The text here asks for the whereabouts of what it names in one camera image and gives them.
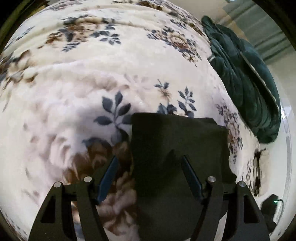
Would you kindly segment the black striped small garment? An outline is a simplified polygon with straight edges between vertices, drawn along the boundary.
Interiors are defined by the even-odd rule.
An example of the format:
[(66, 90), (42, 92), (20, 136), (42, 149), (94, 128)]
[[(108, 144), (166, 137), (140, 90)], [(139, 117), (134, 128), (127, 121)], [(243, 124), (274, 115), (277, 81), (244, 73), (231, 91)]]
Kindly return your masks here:
[(212, 118), (135, 113), (132, 158), (141, 240), (186, 240), (201, 215), (203, 189), (213, 176), (229, 192), (228, 130)]

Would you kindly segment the dark green velvet blanket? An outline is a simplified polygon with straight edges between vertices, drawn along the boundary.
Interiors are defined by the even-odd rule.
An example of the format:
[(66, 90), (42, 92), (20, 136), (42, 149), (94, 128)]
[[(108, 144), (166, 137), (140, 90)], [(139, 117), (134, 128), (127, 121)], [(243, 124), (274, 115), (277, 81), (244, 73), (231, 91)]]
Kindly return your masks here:
[(255, 48), (233, 30), (208, 16), (201, 23), (210, 40), (209, 62), (244, 122), (259, 142), (275, 141), (280, 129), (280, 97), (268, 67)]

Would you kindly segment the white floral fleece blanket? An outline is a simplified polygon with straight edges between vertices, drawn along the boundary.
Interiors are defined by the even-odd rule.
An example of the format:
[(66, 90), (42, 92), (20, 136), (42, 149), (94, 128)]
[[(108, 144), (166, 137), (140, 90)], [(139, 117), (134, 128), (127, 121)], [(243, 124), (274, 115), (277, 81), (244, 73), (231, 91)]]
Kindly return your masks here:
[(47, 192), (105, 164), (136, 112), (209, 117), (254, 188), (258, 140), (209, 63), (201, 21), (169, 1), (59, 1), (1, 53), (1, 214), (27, 240)]

